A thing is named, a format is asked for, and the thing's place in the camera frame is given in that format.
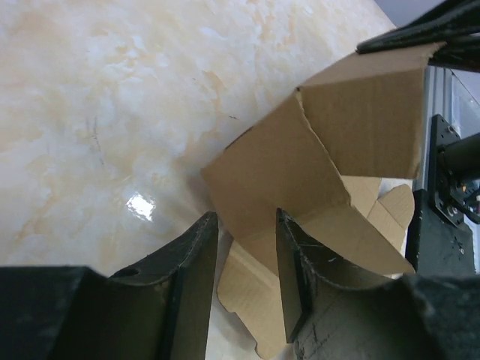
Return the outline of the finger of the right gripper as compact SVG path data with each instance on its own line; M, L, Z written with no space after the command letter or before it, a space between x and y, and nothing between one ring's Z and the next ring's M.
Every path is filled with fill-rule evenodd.
M428 64L479 70L479 0L448 0L395 30L357 45L359 54L444 43Z

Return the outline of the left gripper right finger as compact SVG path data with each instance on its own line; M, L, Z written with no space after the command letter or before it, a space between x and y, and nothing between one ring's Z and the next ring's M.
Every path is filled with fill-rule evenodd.
M276 213L286 340L297 359L477 359L479 277L391 279Z

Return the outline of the brown cardboard box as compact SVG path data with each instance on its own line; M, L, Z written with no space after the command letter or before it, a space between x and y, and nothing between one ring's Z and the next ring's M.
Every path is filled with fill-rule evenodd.
M275 244L276 211L379 275L413 272L401 254L413 215L409 186L379 199L383 179L415 179L424 135L431 43L352 53L321 70L202 170L232 234L217 296L273 359L287 345Z

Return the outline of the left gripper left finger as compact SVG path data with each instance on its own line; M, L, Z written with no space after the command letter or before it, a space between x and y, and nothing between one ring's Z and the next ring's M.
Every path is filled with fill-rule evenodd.
M1 357L203 359L217 253L209 211L109 277L87 266L4 267Z

